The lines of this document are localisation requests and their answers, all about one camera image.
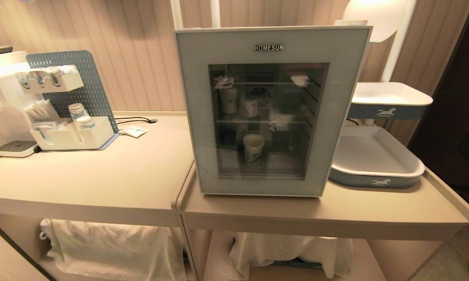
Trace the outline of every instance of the coffee machine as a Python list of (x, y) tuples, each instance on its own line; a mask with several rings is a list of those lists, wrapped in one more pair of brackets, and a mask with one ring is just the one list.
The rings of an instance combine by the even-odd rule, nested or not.
[(15, 77), (29, 69), (26, 52), (0, 54), (0, 156), (26, 157), (38, 149), (23, 109), (39, 99), (24, 94)]

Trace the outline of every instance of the mini fridge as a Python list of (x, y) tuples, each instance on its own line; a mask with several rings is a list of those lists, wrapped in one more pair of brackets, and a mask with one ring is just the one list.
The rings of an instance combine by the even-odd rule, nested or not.
[(370, 32), (178, 30), (202, 192), (321, 196)]

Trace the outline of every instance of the horse logo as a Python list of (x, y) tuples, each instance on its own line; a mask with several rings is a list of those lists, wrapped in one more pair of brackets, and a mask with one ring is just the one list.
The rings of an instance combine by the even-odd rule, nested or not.
[(390, 182), (390, 178), (388, 178), (386, 180), (373, 180), (372, 185), (385, 186), (385, 185), (389, 185), (389, 182)]
[(396, 111), (395, 108), (391, 108), (390, 110), (378, 110), (380, 111), (379, 113), (375, 114), (377, 117), (393, 117), (394, 112)]

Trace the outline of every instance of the white pipe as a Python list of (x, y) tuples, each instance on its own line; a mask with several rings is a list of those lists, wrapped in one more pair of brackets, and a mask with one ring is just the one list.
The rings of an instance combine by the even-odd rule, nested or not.
[(183, 15), (181, 14), (180, 0), (171, 0), (172, 18), (174, 19), (174, 28), (176, 30), (183, 29)]
[(212, 14), (212, 27), (220, 28), (220, 3), (219, 0), (210, 0), (210, 11)]
[(396, 32), (396, 37), (391, 46), (389, 52), (389, 57), (387, 58), (386, 67), (380, 78), (381, 82), (389, 82), (392, 73), (394, 72), (394, 67), (396, 66), (397, 59), (399, 58), (399, 53), (404, 43), (404, 38), (406, 37), (406, 32), (408, 32), (408, 27), (410, 26), (411, 17), (413, 16), (413, 11), (415, 11), (415, 6), (417, 5), (417, 0), (406, 0), (406, 14), (404, 19), (399, 25), (399, 28)]

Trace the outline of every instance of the beige wall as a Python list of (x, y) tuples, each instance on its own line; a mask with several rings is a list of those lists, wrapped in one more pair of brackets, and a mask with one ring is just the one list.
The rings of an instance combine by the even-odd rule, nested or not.
[[(210, 0), (180, 0), (185, 27), (211, 27)], [(348, 0), (220, 0), (223, 27), (332, 25)], [(392, 80), (432, 95), (469, 0), (418, 0)], [(0, 46), (89, 50), (114, 110), (185, 110), (169, 0), (0, 0)], [(361, 81), (379, 81), (392, 44), (372, 44)], [(407, 143), (416, 121), (396, 121)]]

